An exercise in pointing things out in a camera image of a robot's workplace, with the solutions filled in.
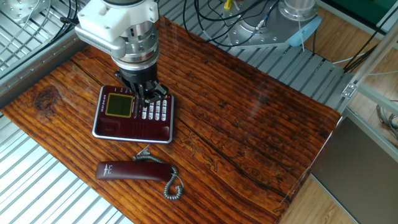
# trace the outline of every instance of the wooden board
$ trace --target wooden board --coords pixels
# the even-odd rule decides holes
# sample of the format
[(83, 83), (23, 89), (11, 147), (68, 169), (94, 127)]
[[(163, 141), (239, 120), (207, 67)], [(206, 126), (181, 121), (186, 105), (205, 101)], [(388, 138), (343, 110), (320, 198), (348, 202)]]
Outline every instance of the wooden board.
[(159, 80), (175, 96), (174, 140), (150, 152), (177, 167), (179, 201), (164, 183), (98, 181), (99, 161), (127, 161), (145, 144), (95, 139), (101, 85), (118, 85), (110, 57), (87, 47), (2, 113), (134, 223), (275, 223), (340, 114), (162, 18)]

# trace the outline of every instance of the silver metal cylinder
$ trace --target silver metal cylinder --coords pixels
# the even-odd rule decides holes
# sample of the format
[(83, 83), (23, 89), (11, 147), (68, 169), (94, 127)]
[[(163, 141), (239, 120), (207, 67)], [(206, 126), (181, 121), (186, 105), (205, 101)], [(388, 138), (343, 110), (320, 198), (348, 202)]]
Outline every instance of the silver metal cylinder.
[(294, 9), (310, 9), (315, 5), (316, 0), (284, 0), (286, 5)]
[(159, 45), (157, 30), (151, 22), (131, 26), (121, 37), (126, 40), (126, 55), (119, 60), (127, 63), (149, 60), (155, 55)]
[(316, 0), (283, 0), (278, 8), (282, 15), (295, 21), (312, 19), (318, 12)]

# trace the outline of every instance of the tabletop surface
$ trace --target tabletop surface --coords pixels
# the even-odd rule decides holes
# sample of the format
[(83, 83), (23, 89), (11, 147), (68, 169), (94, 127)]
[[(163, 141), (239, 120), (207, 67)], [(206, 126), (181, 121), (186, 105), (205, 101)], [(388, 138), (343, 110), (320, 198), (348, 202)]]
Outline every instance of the tabletop surface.
[(164, 182), (95, 179), (146, 146), (91, 135), (101, 86), (120, 86), (109, 55), (85, 48), (1, 112), (134, 223), (277, 223), (341, 115), (165, 18), (159, 34), (174, 138), (149, 150), (178, 169), (179, 201)]

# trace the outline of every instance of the metal grating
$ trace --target metal grating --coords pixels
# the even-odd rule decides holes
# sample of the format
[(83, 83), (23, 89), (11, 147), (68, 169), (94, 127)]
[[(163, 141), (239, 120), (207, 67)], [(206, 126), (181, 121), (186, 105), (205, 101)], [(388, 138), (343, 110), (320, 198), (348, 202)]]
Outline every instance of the metal grating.
[(0, 114), (1, 223), (132, 223)]
[[(223, 12), (220, 1), (212, 0), (210, 6)], [(159, 7), (162, 15), (183, 25), (183, 0), (160, 1)], [(207, 1), (200, 1), (199, 8), (207, 16), (217, 16), (208, 8)], [(0, 55), (0, 62), (5, 62), (0, 68), (0, 83), (4, 78), (2, 74), (17, 67), (24, 57), (43, 47), (58, 32), (61, 27), (59, 17), (65, 16), (67, 10), (68, 1), (53, 0), (49, 20), (35, 35), (32, 34), (43, 23), (46, 11), (28, 22), (25, 31), (4, 55)], [(187, 4), (186, 20), (190, 31), (206, 39), (191, 1)], [(21, 25), (1, 12), (0, 21), (2, 51)], [(223, 22), (203, 21), (202, 24), (210, 36), (226, 30)], [(230, 44), (226, 37), (220, 41)], [(344, 74), (342, 69), (308, 50), (302, 52), (300, 47), (220, 48), (340, 112), (348, 102), (342, 100), (340, 93), (351, 75)], [(1, 113), (0, 183), (1, 223), (131, 223)]]
[[(3, 78), (3, 74), (8, 74), (15, 65), (21, 64), (24, 57), (27, 57), (29, 53), (44, 47), (63, 25), (63, 23), (60, 22), (60, 18), (67, 16), (69, 1), (43, 1), (51, 3), (49, 4), (50, 8), (43, 10), (41, 13), (31, 18), (26, 25), (14, 22), (3, 12), (10, 9), (1, 8), (0, 79)], [(82, 8), (87, 2), (87, 0), (80, 1), (78, 5)]]

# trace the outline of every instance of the electric wire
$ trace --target electric wire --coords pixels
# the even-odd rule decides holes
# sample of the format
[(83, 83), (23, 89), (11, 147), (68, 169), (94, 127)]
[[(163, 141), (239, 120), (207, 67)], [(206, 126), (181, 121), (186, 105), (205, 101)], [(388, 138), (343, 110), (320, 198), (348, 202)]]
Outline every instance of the electric wire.
[(222, 19), (212, 19), (212, 18), (206, 17), (206, 16), (204, 16), (202, 13), (200, 13), (199, 10), (197, 10), (197, 14), (198, 14), (200, 17), (202, 17), (202, 18), (204, 18), (205, 20), (208, 20), (208, 21), (213, 21), (213, 22), (219, 22), (219, 21), (221, 21), (221, 22), (222, 22), (222, 21), (224, 21), (224, 20), (233, 19), (233, 18), (238, 17), (238, 16), (243, 16), (243, 14), (247, 13), (247, 12), (250, 11), (252, 8), (254, 8), (254, 7), (256, 7), (258, 4), (260, 4), (261, 2), (262, 2), (262, 0), (257, 0), (255, 3), (253, 3), (252, 5), (250, 5), (247, 9), (245, 9), (245, 10), (243, 10), (243, 11), (241, 11), (241, 12), (235, 14), (235, 15), (232, 15), (232, 16), (229, 16), (229, 17), (225, 17), (225, 18), (222, 18)]
[[(40, 0), (37, 1), (36, 5), (34, 6), (34, 8), (32, 9), (32, 11), (31, 11), (30, 14), (28, 15), (25, 24), (21, 27), (21, 29), (17, 32), (17, 34), (14, 35), (14, 36), (10, 39), (10, 41), (8, 42), (8, 44), (5, 45), (4, 48), (0, 51), (0, 55), (3, 54), (4, 51), (6, 51), (6, 49), (8, 49), (8, 47), (12, 44), (12, 42), (15, 40), (15, 38), (17, 38), (17, 36), (20, 35), (20, 34), (22, 33), (23, 30), (25, 30), (25, 28), (26, 28), (26, 26), (27, 26), (29, 20), (30, 20), (31, 17), (32, 17), (33, 12), (35, 11), (35, 9), (37, 9), (37, 6), (39, 5), (39, 2), (40, 2)], [(47, 8), (47, 13), (46, 13), (46, 15), (45, 15), (45, 17), (44, 17), (44, 20), (43, 20), (43, 22), (41, 23), (41, 25), (36, 29), (36, 31), (31, 35), (31, 37), (30, 37), (27, 41), (25, 41), (24, 44), (22, 44), (20, 47), (18, 47), (18, 49), (17, 49), (13, 54), (11, 54), (10, 56), (8, 56), (8, 58), (6, 58), (5, 60), (3, 60), (3, 61), (0, 63), (0, 67), (2, 67), (10, 58), (12, 58), (18, 51), (20, 51), (20, 50), (28, 43), (28, 41), (30, 41), (31, 39), (33, 39), (33, 37), (36, 36), (37, 33), (39, 33), (39, 31), (40, 31), (41, 28), (44, 26), (44, 24), (47, 22), (47, 19), (48, 19), (48, 17), (49, 17), (50, 8), (51, 8), (51, 2), (52, 2), (52, 0), (49, 0), (49, 6), (48, 6), (48, 8)]]
[[(379, 29), (383, 27), (383, 25), (391, 18), (391, 16), (398, 10), (398, 6), (386, 17), (386, 19), (383, 21), (382, 24), (380, 24)], [(360, 65), (360, 63), (357, 63), (357, 66), (352, 67), (351, 63), (353, 62), (354, 59), (356, 59), (356, 57), (362, 52), (362, 50), (370, 43), (370, 41), (376, 36), (376, 34), (379, 31), (376, 30), (373, 35), (368, 39), (368, 41), (366, 41), (366, 43), (361, 47), (361, 49), (355, 54), (355, 56), (347, 63), (347, 65), (344, 67), (344, 71), (345, 72), (349, 72), (354, 70), (358, 65)]]
[[(158, 163), (163, 163), (165, 164), (164, 161), (152, 156), (150, 154), (150, 152), (148, 151), (148, 147), (150, 146), (150, 144), (148, 144), (141, 152), (138, 152), (138, 154), (136, 156), (134, 156), (132, 158), (133, 161), (152, 161), (152, 162), (158, 162)], [(181, 180), (181, 178), (178, 176), (178, 170), (176, 167), (171, 166), (172, 167), (172, 177), (171, 179), (166, 183), (165, 187), (164, 187), (164, 191), (163, 191), (163, 196), (167, 199), (167, 200), (178, 200), (181, 198), (183, 190), (184, 190), (184, 184)], [(174, 180), (178, 178), (181, 182), (181, 185), (177, 185), (175, 187), (177, 193), (175, 195), (170, 195), (169, 191), (170, 188), (174, 182)]]
[(394, 114), (391, 114), (388, 118), (386, 115), (386, 112), (384, 108), (382, 108), (380, 105), (376, 105), (376, 112), (377, 116), (380, 119), (380, 122), (385, 124), (387, 127), (390, 128), (391, 133), (398, 139), (398, 127), (393, 123), (393, 119), (396, 118), (397, 116)]
[(188, 30), (187, 22), (186, 22), (186, 20), (185, 20), (185, 10), (186, 10), (186, 7), (187, 7), (187, 0), (184, 0), (183, 11), (182, 11), (182, 21), (183, 21), (183, 26), (184, 26), (184, 28), (185, 28), (185, 32), (188, 34), (189, 38), (191, 38), (192, 40), (194, 40), (194, 41), (196, 41), (196, 42), (199, 42), (199, 43), (209, 43), (209, 42), (211, 42), (211, 41), (214, 41), (214, 40), (216, 40), (216, 39), (219, 39), (219, 38), (223, 37), (224, 35), (226, 35), (226, 34), (233, 28), (233, 26), (234, 26), (236, 23), (239, 22), (239, 20), (235, 21), (235, 22), (232, 24), (232, 26), (229, 27), (229, 28), (227, 29), (227, 31), (225, 31), (224, 33), (220, 34), (220, 35), (217, 36), (217, 37), (210, 38), (210, 39), (208, 39), (208, 40), (198, 40), (198, 39), (193, 38), (193, 36), (191, 35), (191, 33), (190, 33), (189, 30)]
[[(209, 39), (211, 39), (214, 43), (216, 43), (216, 44), (218, 44), (218, 45), (220, 45), (220, 46), (223, 46), (223, 47), (236, 47), (236, 46), (245, 44), (246, 42), (250, 41), (250, 39), (254, 36), (254, 34), (256, 34), (256, 31), (253, 31), (253, 33), (250, 35), (249, 38), (247, 38), (246, 40), (244, 40), (244, 41), (242, 41), (242, 42), (240, 42), (240, 43), (234, 44), (234, 45), (225, 45), (225, 44), (222, 44), (222, 43), (220, 43), (220, 42), (218, 42), (218, 41), (216, 40), (216, 39), (219, 38), (219, 37), (213, 38), (213, 39), (212, 39), (212, 38), (206, 33), (205, 29), (203, 28), (203, 26), (202, 26), (202, 24), (201, 24), (200, 16), (199, 16), (199, 15), (200, 15), (200, 13), (199, 13), (199, 0), (194, 0), (193, 5), (195, 6), (195, 10), (196, 10), (196, 12), (197, 12), (197, 19), (198, 19), (198, 23), (199, 23), (200, 29), (202, 30), (202, 32), (203, 32)], [(233, 23), (233, 25), (228, 29), (228, 31), (231, 30), (232, 27), (233, 27), (236, 23), (238, 23), (238, 21), (239, 21), (239, 19), (237, 19), (237, 20)]]
[[(254, 16), (246, 17), (245, 19), (248, 19), (248, 18), (250, 18), (250, 17), (256, 17), (256, 16), (262, 14), (262, 13), (264, 12), (264, 9), (266, 8), (266, 6), (267, 6), (267, 4), (268, 4), (269, 1), (270, 1), (270, 0), (268, 0), (268, 1), (264, 4), (264, 7), (262, 8), (262, 10), (261, 10), (261, 12), (260, 12), (259, 14), (254, 15)], [(276, 2), (270, 7), (268, 13), (267, 13), (266, 16), (263, 18), (263, 20), (260, 22), (260, 23), (261, 23), (261, 26), (266, 24), (266, 21), (267, 21), (267, 19), (268, 19), (268, 17), (269, 17), (269, 14), (272, 12), (273, 8), (274, 8), (275, 5), (278, 3), (278, 1), (276, 1)], [(225, 31), (224, 33), (220, 34), (219, 36), (217, 36), (217, 37), (210, 37), (210, 36), (207, 34), (207, 32), (206, 32), (206, 30), (204, 29), (204, 27), (202, 26), (202, 24), (201, 24), (200, 12), (199, 12), (199, 1), (198, 1), (198, 0), (194, 0), (194, 4), (193, 4), (193, 5), (194, 5), (195, 11), (196, 11), (196, 13), (197, 13), (198, 24), (199, 24), (199, 26), (200, 26), (202, 32), (208, 37), (208, 40), (198, 40), (198, 39), (195, 39), (195, 38), (193, 38), (193, 37), (191, 36), (191, 34), (189, 33), (189, 31), (188, 31), (188, 29), (187, 29), (187, 23), (186, 23), (186, 20), (185, 20), (186, 5), (187, 5), (187, 0), (184, 1), (184, 6), (183, 6), (183, 14), (182, 14), (182, 16), (183, 16), (183, 25), (184, 25), (185, 31), (187, 32), (188, 36), (189, 36), (191, 39), (193, 39), (194, 41), (196, 41), (196, 42), (208, 43), (208, 42), (213, 41), (214, 43), (216, 43), (216, 44), (218, 44), (218, 45), (220, 45), (220, 46), (223, 46), (223, 47), (236, 47), (236, 46), (245, 44), (246, 42), (249, 42), (249, 41), (251, 40), (251, 38), (252, 38), (252, 37), (256, 34), (256, 32), (258, 31), (258, 29), (256, 29), (256, 30), (255, 30), (246, 40), (244, 40), (243, 42), (240, 42), (240, 43), (238, 42), (237, 44), (234, 44), (234, 45), (225, 45), (225, 44), (222, 44), (222, 43), (218, 42), (217, 39), (219, 39), (219, 38), (225, 36), (225, 35), (233, 28), (234, 25), (236, 25), (239, 21), (241, 21), (242, 19), (244, 19), (244, 18), (243, 18), (243, 15), (245, 15), (245, 13), (247, 13), (248, 9), (249, 9), (249, 8), (252, 8), (253, 5), (251, 5), (248, 9), (244, 10), (243, 12), (237, 14), (237, 15), (239, 15), (239, 18), (238, 18), (235, 22), (233, 22), (231, 25), (227, 25), (227, 23), (225, 22), (225, 20), (227, 20), (228, 17), (227, 17), (227, 18), (222, 18), (222, 15), (221, 15), (221, 14), (219, 14), (219, 13), (216, 12), (213, 8), (211, 8), (210, 3), (209, 3), (209, 1), (208, 1), (208, 7), (209, 7), (213, 12), (215, 12), (215, 13), (221, 18), (219, 21), (222, 20), (222, 21), (224, 22), (225, 26), (229, 27), (229, 28), (227, 29), (227, 31)]]
[(312, 42), (312, 53), (315, 54), (315, 44), (317, 42), (317, 30), (315, 30), (315, 32), (313, 33), (313, 42)]

